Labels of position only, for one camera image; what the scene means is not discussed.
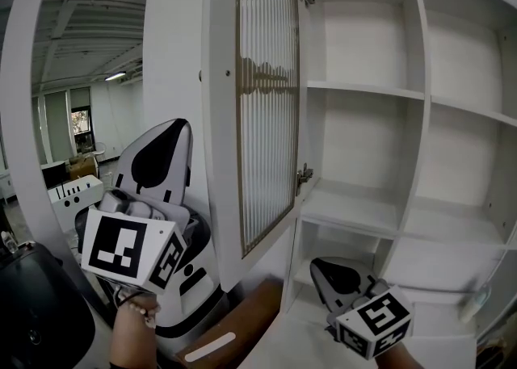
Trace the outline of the white and black robot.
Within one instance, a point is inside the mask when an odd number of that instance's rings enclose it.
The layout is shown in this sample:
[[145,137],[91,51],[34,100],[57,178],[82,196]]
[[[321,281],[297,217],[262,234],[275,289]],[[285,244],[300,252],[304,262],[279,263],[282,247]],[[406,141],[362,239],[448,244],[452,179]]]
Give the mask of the white and black robot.
[[186,209],[190,213],[190,220],[183,232],[187,250],[165,293],[154,294],[100,277],[113,286],[116,306],[139,295],[157,297],[160,310],[151,321],[161,343],[193,342],[224,309],[225,295],[216,272],[210,229],[202,217]]
[[48,249],[0,257],[0,369],[74,369],[94,339],[88,303]]

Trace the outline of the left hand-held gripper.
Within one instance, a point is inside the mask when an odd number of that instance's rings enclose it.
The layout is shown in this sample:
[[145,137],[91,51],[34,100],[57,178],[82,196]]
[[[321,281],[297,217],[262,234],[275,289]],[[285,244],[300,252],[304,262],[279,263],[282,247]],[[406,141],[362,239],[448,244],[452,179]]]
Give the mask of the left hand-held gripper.
[[87,213],[83,270],[154,294],[166,292],[187,250],[183,232],[190,213],[181,205],[190,186],[192,142],[188,121],[171,120],[122,152],[113,177],[119,189],[105,192]]

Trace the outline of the white cabinet door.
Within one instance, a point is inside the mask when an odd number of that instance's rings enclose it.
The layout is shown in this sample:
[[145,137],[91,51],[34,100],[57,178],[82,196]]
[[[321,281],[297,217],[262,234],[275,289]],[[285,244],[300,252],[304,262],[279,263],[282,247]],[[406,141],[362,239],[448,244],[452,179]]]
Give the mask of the white cabinet door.
[[303,0],[203,0],[204,153],[221,287],[296,222],[305,158]]

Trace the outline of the black monitor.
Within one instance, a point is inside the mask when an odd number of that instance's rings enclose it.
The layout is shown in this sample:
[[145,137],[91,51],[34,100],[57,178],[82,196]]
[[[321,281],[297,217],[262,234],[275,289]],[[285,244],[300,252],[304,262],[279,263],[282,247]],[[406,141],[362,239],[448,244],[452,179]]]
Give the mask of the black monitor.
[[47,189],[56,187],[69,180],[69,174],[66,170],[66,161],[47,163],[40,168]]

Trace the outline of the brown cardboard box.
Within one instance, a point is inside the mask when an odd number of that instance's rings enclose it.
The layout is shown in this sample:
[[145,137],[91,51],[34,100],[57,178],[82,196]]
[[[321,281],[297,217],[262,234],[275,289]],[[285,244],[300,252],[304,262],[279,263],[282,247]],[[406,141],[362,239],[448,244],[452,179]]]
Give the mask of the brown cardboard box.
[[279,281],[262,281],[176,360],[186,369],[237,369],[279,313],[282,291]]

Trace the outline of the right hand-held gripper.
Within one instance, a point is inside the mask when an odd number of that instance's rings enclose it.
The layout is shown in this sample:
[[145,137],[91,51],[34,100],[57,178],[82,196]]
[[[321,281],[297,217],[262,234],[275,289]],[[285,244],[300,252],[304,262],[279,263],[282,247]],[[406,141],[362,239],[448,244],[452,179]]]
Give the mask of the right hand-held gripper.
[[[332,312],[326,331],[358,356],[374,359],[407,336],[414,306],[400,287],[376,280],[363,262],[315,258],[310,263],[310,275],[321,302]],[[342,308],[346,295],[364,291],[348,308]]]

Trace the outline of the white machine with black holes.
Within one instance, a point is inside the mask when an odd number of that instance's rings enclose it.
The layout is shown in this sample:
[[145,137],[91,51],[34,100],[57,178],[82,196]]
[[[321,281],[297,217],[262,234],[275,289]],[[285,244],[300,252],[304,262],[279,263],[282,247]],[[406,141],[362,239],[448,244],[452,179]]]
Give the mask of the white machine with black holes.
[[103,182],[91,174],[48,190],[53,211],[60,221],[74,220],[82,209],[100,202],[103,193]]

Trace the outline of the person's left forearm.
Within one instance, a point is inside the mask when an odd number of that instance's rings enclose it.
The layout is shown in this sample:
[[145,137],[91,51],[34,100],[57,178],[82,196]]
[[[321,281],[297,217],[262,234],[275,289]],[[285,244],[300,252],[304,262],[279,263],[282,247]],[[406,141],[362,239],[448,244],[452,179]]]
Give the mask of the person's left forearm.
[[147,311],[156,309],[156,296],[136,296],[120,305],[111,337],[110,369],[158,369],[155,329],[134,304]]

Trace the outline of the person's right forearm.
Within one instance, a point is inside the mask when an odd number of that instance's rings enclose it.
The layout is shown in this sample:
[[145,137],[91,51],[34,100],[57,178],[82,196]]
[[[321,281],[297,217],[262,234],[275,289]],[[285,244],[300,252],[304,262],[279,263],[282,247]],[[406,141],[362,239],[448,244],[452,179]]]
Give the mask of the person's right forearm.
[[403,342],[399,342],[384,353],[378,354],[375,361],[378,369],[424,369],[407,350]]

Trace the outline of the white shelf cabinet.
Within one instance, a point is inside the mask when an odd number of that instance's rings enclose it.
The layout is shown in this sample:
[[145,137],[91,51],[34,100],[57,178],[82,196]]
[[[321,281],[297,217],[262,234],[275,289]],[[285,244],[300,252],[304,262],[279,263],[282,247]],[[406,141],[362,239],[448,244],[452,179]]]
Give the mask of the white shelf cabinet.
[[517,0],[315,0],[304,14],[313,177],[280,314],[242,369],[375,368],[326,331],[310,275],[323,257],[404,291],[426,369],[474,369],[517,308]]

